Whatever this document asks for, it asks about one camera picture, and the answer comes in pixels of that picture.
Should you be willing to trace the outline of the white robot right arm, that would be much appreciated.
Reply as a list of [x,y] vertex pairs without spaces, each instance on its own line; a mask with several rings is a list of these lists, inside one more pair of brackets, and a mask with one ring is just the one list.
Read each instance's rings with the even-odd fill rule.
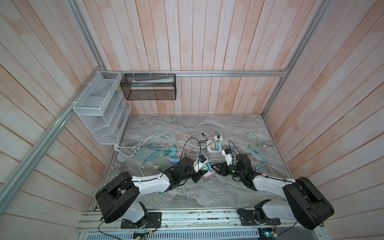
[[308,178],[284,179],[256,172],[246,154],[213,164],[212,169],[221,176],[236,178],[251,190],[283,198],[282,202],[266,199],[255,205],[254,218],[259,225],[268,224],[269,219],[287,219],[313,230],[323,226],[325,220],[335,213],[331,203]]

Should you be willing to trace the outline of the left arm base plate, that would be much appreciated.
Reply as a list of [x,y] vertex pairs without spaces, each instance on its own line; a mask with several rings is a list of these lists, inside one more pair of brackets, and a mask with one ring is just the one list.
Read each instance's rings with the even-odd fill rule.
[[160,228],[162,212],[148,212],[142,202],[132,204],[122,216],[122,229]]

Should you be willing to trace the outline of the pink power strip cube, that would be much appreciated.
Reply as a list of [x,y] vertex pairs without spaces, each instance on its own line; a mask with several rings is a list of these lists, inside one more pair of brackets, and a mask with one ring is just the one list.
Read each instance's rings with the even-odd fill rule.
[[215,173],[215,171],[212,171],[212,172],[208,171],[207,173],[205,173],[205,174],[203,175],[203,178],[209,178],[209,177],[212,176],[214,173]]

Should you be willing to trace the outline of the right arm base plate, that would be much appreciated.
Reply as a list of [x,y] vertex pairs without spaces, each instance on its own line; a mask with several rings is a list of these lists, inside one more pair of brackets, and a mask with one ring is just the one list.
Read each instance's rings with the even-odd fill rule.
[[264,226],[264,225],[280,225],[281,220],[278,218],[270,219],[263,212],[263,205],[271,199],[266,199],[255,205],[254,210],[246,210],[243,208],[237,209],[237,213],[240,216],[242,226]]

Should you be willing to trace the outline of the teal USB charger plug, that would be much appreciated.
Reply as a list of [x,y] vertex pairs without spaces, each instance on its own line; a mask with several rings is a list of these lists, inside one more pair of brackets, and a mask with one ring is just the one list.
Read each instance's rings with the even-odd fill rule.
[[210,172],[213,172],[213,171],[214,171],[213,168],[212,168],[212,164],[211,164],[211,163],[208,163],[208,164],[207,164],[207,168],[208,168],[208,170],[209,170]]

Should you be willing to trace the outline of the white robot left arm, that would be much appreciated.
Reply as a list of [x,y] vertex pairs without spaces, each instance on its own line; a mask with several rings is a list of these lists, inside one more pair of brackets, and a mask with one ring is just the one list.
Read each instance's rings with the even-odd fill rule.
[[157,192],[167,192],[183,185],[188,179],[197,183],[208,171],[203,163],[184,157],[162,173],[154,176],[136,177],[129,172],[120,173],[96,193],[102,220],[112,223],[119,218],[132,223],[147,216],[137,198]]

